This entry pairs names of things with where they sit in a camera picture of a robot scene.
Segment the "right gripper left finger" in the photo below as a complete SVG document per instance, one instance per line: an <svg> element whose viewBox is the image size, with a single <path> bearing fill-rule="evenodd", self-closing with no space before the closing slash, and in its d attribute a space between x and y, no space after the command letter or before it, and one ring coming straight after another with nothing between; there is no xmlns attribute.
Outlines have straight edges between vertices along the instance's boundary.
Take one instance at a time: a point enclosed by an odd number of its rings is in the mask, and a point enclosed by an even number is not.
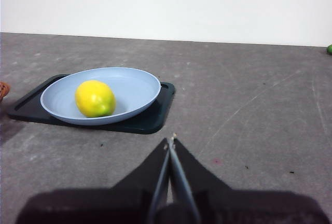
<svg viewBox="0 0 332 224"><path fill-rule="evenodd" d="M161 143L110 188L69 188L28 199L16 223L144 223L156 209L167 175L168 142Z"/></svg>

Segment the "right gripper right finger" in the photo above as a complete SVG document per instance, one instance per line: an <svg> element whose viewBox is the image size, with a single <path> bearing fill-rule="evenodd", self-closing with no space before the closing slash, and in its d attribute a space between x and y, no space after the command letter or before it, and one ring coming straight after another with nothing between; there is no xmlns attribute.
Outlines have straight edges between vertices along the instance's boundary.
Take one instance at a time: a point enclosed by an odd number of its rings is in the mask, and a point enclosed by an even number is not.
<svg viewBox="0 0 332 224"><path fill-rule="evenodd" d="M174 167L201 223L328 223L316 200L290 191L233 189L207 170L177 139Z"/></svg>

